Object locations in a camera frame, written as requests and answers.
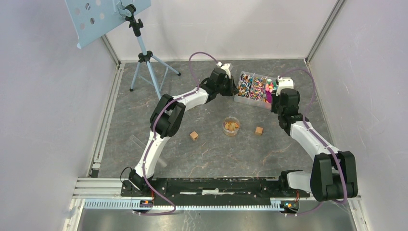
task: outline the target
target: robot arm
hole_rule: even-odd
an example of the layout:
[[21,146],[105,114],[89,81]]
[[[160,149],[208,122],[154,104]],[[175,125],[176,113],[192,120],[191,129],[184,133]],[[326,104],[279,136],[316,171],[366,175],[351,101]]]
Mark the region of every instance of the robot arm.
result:
[[[150,132],[148,145],[143,156],[129,175],[129,181],[139,190],[147,189],[142,169],[145,156],[148,154],[144,166],[146,177],[150,180],[153,177],[154,168],[164,145],[178,131],[185,111],[210,102],[217,94],[232,96],[237,93],[233,78],[230,76],[229,64],[218,64],[218,66],[213,70],[209,78],[202,81],[199,88],[183,95],[195,92],[194,94],[186,97],[181,95],[172,97],[165,94],[160,99],[150,118],[151,129],[153,129],[153,124],[162,109],[173,99],[180,98],[173,102],[167,108],[166,113],[159,118],[155,130],[160,137],[156,136],[154,138],[154,132]],[[290,78],[279,78],[276,84],[278,87],[276,92],[272,94],[271,110],[278,114],[280,127],[299,142],[314,160],[311,173],[301,170],[283,171],[279,177],[282,189],[304,190],[312,193],[318,201],[343,198],[341,180],[338,172],[336,172],[337,166],[329,151],[329,148],[331,148],[340,160],[346,182],[347,196],[357,196],[356,163],[353,154],[351,152],[341,152],[329,144],[313,129],[307,118],[306,122],[303,122],[303,115],[298,112],[300,94],[293,89],[293,82]]]
[[343,198],[343,188],[337,165],[329,151],[339,159],[343,171],[347,197],[358,193],[356,161],[351,152],[341,152],[327,142],[312,124],[298,112],[300,94],[292,88],[281,89],[280,94],[272,95],[272,112],[278,114],[279,126],[296,140],[313,160],[311,173],[301,170],[284,171],[280,175],[283,189],[300,189],[312,193],[317,201]]
[[[146,188],[142,166],[147,152],[149,153],[144,166],[146,170],[146,178],[151,179],[154,174],[154,168],[157,160],[159,159],[159,156],[167,141],[179,130],[185,111],[188,111],[198,105],[210,102],[211,100],[215,99],[217,94],[232,96],[237,93],[238,90],[236,89],[234,80],[230,74],[230,64],[223,65],[221,62],[218,62],[217,66],[217,68],[214,68],[211,76],[201,82],[199,88],[195,88],[178,96],[170,96],[165,94],[160,99],[150,118],[150,128],[152,131],[150,131],[148,145],[146,146],[139,163],[129,175],[129,181],[139,190],[142,191]],[[154,138],[153,124],[156,121],[159,113],[169,102],[177,98],[180,99],[173,102],[167,108],[166,112],[159,118],[155,130],[160,136],[156,136],[156,138]]]

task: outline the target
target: tripod leg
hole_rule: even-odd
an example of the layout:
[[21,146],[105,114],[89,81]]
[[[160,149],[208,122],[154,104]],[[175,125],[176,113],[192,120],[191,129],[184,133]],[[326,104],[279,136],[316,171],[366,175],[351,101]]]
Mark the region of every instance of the tripod leg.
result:
[[147,64],[147,68],[149,69],[150,76],[152,77],[152,81],[153,81],[154,88],[156,89],[157,97],[159,97],[160,99],[159,85],[157,84],[157,80],[156,80],[156,76],[154,75],[152,64],[150,63],[150,61],[147,61],[146,64]]
[[140,63],[138,62],[138,65],[136,66],[135,75],[133,76],[132,85],[130,85],[130,91],[133,91],[133,87],[135,86],[136,78],[138,77],[138,73],[139,73],[139,68],[140,68]]
[[181,76],[181,73],[176,71],[174,68],[170,67],[168,64],[166,64],[165,62],[163,62],[161,59],[157,58],[155,55],[152,56],[152,58],[154,58],[156,61],[158,61],[159,63],[163,64],[164,66],[168,67],[170,70],[172,70],[174,73],[176,73],[178,76]]

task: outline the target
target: white backdrop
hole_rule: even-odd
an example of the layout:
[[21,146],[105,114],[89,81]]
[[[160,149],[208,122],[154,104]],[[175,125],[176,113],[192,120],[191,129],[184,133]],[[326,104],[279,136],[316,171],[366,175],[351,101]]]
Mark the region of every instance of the white backdrop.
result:
[[[196,51],[218,59],[304,58],[335,2],[152,0],[136,17],[143,21],[147,50],[163,60],[186,60]],[[140,47],[128,22],[108,38],[121,60],[138,59]]]
[[407,7],[346,1],[311,61],[334,143],[356,157],[373,231],[407,230]]
[[2,3],[0,230],[60,231],[115,64],[100,39],[76,48],[63,0]]

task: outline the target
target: table surface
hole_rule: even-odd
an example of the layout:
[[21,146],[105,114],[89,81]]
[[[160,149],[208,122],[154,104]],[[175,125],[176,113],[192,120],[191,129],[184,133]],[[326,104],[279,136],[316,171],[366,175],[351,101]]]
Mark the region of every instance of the table surface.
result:
[[[241,71],[276,77],[293,68],[306,68],[303,60],[235,60],[232,75],[238,82]],[[178,95],[194,88],[187,62],[169,62],[182,76],[169,71],[162,94]],[[161,82],[166,70],[152,63]],[[212,61],[192,62],[200,80],[209,77],[215,65]],[[100,178],[118,178],[121,171],[134,167],[140,160],[150,131],[149,119],[158,98],[153,86],[138,78],[133,92],[129,91],[136,69],[135,63],[125,65],[115,110],[103,153]],[[150,79],[147,66],[142,64],[140,74]],[[300,112],[310,101],[312,84],[308,75],[295,72],[290,75],[300,92]],[[326,122],[318,100],[307,117],[314,128],[330,141]],[[222,132],[222,122],[233,116],[241,127],[235,137]],[[256,127],[263,134],[254,134]],[[199,138],[193,141],[190,133]],[[218,95],[213,101],[197,106],[184,114],[178,133],[164,147],[155,177],[268,177],[281,171],[302,169],[311,171],[312,159],[305,150],[280,127],[278,116],[269,110],[234,101],[233,97]]]

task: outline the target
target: wooden cube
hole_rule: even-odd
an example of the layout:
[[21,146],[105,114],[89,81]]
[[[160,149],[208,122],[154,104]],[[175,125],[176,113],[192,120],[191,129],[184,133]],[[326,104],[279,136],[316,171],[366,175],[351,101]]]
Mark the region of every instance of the wooden cube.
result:
[[190,134],[190,137],[192,138],[193,141],[196,140],[196,139],[198,138],[197,132],[193,131],[193,132]]
[[256,129],[255,129],[255,135],[258,135],[258,136],[262,135],[262,131],[263,131],[263,130],[264,130],[264,129],[261,128],[261,127],[256,127]]

